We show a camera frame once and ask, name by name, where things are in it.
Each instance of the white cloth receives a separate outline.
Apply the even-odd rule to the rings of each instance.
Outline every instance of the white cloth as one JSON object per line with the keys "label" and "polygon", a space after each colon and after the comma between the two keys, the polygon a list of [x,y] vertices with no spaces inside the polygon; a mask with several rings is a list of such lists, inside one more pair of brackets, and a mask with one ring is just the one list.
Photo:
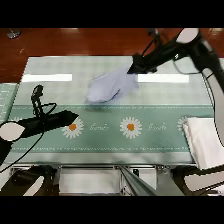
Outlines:
{"label": "white cloth", "polygon": [[89,103],[103,103],[121,97],[138,87],[135,74],[127,74],[130,66],[117,69],[92,81],[87,96]]}
{"label": "white cloth", "polygon": [[[224,147],[219,141],[213,118],[188,118],[183,129],[199,169],[224,164]],[[215,189],[224,192],[223,185]]]}

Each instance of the glass table top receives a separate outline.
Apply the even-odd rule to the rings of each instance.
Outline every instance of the glass table top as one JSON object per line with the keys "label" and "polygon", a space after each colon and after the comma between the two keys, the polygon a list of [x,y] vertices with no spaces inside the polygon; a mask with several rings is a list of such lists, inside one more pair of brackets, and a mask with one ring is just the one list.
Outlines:
{"label": "glass table top", "polygon": [[[94,79],[131,64],[130,56],[30,57],[9,120],[33,117],[30,97],[39,84],[44,87],[42,104],[57,103],[54,112],[70,110],[79,117],[71,126],[45,133],[20,163],[192,163],[178,122],[213,116],[201,74],[181,75],[170,61],[151,76],[134,75],[137,87],[122,97],[87,103]],[[197,72],[188,58],[178,67]],[[16,142],[6,162],[13,162],[37,138]]]}

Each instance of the yellow flower center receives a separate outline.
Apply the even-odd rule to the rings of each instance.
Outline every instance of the yellow flower center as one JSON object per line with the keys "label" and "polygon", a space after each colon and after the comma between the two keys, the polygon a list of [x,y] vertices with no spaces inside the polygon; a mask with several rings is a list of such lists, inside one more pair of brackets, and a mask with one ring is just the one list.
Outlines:
{"label": "yellow flower center", "polygon": [[69,125],[69,129],[70,129],[71,131],[74,131],[74,130],[76,129],[76,124],[71,124],[71,125]]}
{"label": "yellow flower center", "polygon": [[135,129],[135,126],[133,124],[128,124],[128,130],[133,131]]}

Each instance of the white stripe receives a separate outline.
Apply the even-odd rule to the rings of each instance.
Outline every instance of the white stripe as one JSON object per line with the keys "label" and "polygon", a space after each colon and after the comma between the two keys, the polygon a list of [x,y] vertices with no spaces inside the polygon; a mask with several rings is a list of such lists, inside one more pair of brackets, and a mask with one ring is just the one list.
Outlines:
{"label": "white stripe", "polygon": [[182,75],[182,74],[138,74],[138,82],[189,83],[189,75]]}
{"label": "white stripe", "polygon": [[72,81],[72,74],[53,74],[53,75],[31,75],[26,74],[22,77],[22,82],[68,82]]}

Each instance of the brown wooden surface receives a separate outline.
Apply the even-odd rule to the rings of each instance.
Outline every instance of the brown wooden surface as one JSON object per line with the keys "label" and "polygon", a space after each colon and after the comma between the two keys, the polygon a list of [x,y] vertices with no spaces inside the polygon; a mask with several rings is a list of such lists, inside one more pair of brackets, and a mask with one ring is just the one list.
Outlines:
{"label": "brown wooden surface", "polygon": [[[144,28],[21,28],[17,39],[0,28],[0,83],[19,82],[30,56],[133,55],[151,37]],[[169,38],[181,28],[162,29]],[[224,57],[224,29],[202,28],[204,36]]]}

